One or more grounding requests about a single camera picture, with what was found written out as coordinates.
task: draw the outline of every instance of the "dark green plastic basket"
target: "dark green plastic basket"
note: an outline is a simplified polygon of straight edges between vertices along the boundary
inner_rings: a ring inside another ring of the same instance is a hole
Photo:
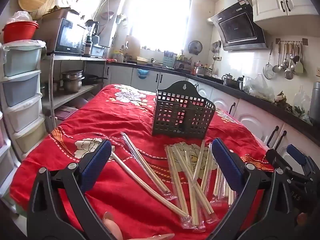
[[[203,139],[216,107],[188,81],[157,89],[152,135]]]

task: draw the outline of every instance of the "floral tablecloth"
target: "floral tablecloth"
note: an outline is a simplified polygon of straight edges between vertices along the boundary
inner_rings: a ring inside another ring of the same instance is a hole
[[[79,162],[83,155],[94,151],[105,138],[111,141],[113,151],[125,164],[157,191],[128,152],[121,131],[130,137],[161,180],[172,188],[164,145],[176,144],[181,149],[191,147],[192,163],[195,165],[201,140],[151,136],[154,101],[155,93],[152,92],[125,85],[106,86],[94,99],[54,129],[22,162],[11,184],[11,197],[27,209],[39,168],[44,166],[52,171],[63,169],[70,162]],[[227,147],[245,162],[254,163],[260,169],[272,170],[265,160],[266,150],[261,147],[261,142],[243,125],[217,109],[205,136],[206,148],[199,177],[203,174],[208,144],[217,137],[222,138]],[[212,170],[213,180],[216,167],[214,165]],[[182,172],[180,181],[189,202],[188,183]],[[124,239],[166,233],[175,233],[175,239],[205,239],[217,225],[217,222],[207,225],[207,230],[202,233],[182,229],[180,219],[132,180],[112,158],[108,160],[93,189],[86,192],[86,197],[100,217],[106,211],[113,214]],[[66,195],[61,193],[61,198],[72,225],[80,228]],[[219,218],[227,211],[221,208],[214,210]]]

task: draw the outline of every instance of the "plastic bag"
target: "plastic bag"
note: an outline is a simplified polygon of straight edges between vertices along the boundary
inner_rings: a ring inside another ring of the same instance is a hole
[[[303,90],[301,85],[298,93],[294,95],[292,112],[295,116],[299,117],[303,121],[311,124],[308,116],[309,108],[311,104],[310,97]]]
[[[244,77],[243,86],[244,92],[256,98],[261,98],[269,102],[273,102],[275,98],[273,89],[268,87],[267,82],[261,73],[258,73],[255,79]]]
[[[7,24],[13,23],[13,22],[20,22],[20,21],[36,22],[36,21],[32,20],[32,17],[28,12],[17,11],[14,13],[14,15],[11,18],[8,18]]]

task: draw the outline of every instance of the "bright window light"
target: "bright window light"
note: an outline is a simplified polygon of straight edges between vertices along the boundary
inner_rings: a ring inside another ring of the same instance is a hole
[[[191,0],[140,0],[132,36],[151,50],[184,48]]]

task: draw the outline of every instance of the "stainless steel pot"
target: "stainless steel pot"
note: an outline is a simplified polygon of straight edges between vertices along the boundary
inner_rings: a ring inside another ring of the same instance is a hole
[[[205,67],[195,67],[195,70],[196,70],[196,75],[200,75],[200,76],[206,76],[207,73],[209,72],[209,69]]]
[[[63,89],[66,93],[76,93],[82,87],[82,80],[84,77],[80,77],[75,80],[63,80]]]
[[[222,80],[225,86],[239,90],[239,81],[226,77],[224,77]]]
[[[62,72],[61,73],[62,79],[63,80],[65,80],[65,79],[68,79],[68,80],[78,79],[78,78],[82,77],[82,71],[83,70],[69,70],[69,71]]]

